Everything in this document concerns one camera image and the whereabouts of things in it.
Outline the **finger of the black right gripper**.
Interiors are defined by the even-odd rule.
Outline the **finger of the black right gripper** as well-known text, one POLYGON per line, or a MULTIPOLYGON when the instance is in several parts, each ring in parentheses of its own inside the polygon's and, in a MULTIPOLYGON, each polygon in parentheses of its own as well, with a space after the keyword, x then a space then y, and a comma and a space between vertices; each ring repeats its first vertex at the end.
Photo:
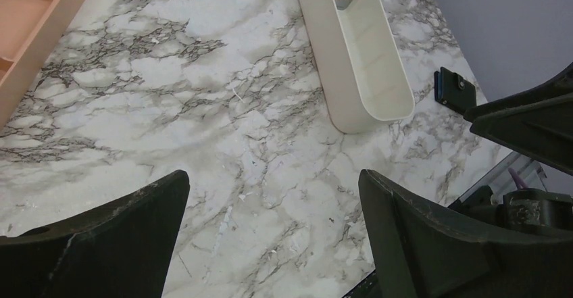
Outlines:
POLYGON ((467 110, 470 132, 572 174, 572 65, 532 89, 467 110))

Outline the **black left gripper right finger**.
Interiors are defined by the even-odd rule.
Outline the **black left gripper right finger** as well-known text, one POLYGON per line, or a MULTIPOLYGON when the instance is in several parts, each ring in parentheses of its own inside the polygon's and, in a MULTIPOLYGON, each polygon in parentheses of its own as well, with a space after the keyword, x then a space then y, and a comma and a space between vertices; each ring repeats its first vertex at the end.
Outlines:
POLYGON ((359 175, 375 297, 571 297, 572 236, 493 226, 373 170, 359 175))

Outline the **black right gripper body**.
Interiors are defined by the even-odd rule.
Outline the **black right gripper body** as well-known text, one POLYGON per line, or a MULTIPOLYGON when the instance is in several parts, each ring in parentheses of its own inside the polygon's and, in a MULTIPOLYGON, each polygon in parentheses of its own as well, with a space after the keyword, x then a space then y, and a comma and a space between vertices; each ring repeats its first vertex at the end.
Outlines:
POLYGON ((489 186, 466 191, 449 209, 481 222, 544 237, 572 236, 572 197, 540 189, 502 196, 489 186))

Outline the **black leather card holder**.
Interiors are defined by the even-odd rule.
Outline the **black leather card holder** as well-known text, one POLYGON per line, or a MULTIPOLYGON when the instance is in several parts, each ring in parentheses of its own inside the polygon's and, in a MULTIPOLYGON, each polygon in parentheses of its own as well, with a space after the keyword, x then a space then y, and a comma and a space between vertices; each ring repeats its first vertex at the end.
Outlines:
POLYGON ((477 106, 476 87, 458 73, 440 67, 434 72, 434 100, 464 115, 467 110, 477 106))

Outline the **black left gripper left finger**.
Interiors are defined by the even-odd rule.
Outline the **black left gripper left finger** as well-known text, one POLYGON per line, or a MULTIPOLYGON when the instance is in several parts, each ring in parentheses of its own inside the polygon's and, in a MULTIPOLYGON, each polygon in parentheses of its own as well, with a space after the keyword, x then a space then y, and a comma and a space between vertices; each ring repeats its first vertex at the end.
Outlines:
POLYGON ((81 214, 1 237, 2 297, 160 297, 189 177, 174 171, 81 214))

